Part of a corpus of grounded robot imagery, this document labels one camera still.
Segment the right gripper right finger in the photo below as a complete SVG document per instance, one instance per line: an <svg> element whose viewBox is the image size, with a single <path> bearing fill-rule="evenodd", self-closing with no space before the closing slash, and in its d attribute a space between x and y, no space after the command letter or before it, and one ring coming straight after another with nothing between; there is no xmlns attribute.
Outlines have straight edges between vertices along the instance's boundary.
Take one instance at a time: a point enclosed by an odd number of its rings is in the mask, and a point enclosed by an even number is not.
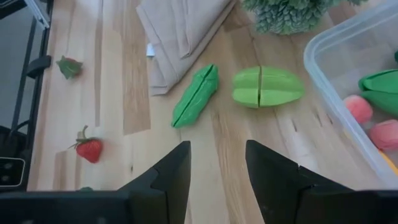
<svg viewBox="0 0 398 224"><path fill-rule="evenodd" d="M314 187L350 191L255 140L246 141L246 165L266 223L295 223L301 193Z"/></svg>

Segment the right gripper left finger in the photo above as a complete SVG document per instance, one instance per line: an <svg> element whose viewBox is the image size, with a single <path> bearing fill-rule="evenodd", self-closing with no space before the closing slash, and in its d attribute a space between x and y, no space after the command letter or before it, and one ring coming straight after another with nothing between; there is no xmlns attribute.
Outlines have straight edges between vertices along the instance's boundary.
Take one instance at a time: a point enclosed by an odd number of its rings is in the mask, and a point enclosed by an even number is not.
<svg viewBox="0 0 398 224"><path fill-rule="evenodd" d="M183 223L191 181L191 143L183 141L139 177L120 188L129 193L133 223Z"/></svg>

